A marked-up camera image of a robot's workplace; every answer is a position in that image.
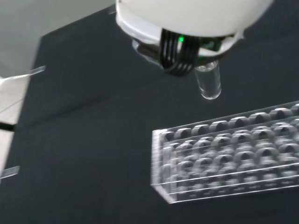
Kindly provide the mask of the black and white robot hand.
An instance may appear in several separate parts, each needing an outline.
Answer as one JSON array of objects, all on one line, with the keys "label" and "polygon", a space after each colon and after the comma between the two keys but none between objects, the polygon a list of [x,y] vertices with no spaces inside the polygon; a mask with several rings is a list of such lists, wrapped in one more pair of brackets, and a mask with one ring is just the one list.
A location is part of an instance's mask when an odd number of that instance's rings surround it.
[{"label": "black and white robot hand", "polygon": [[165,73],[185,76],[222,58],[271,0],[118,0],[116,23],[137,52]]}]

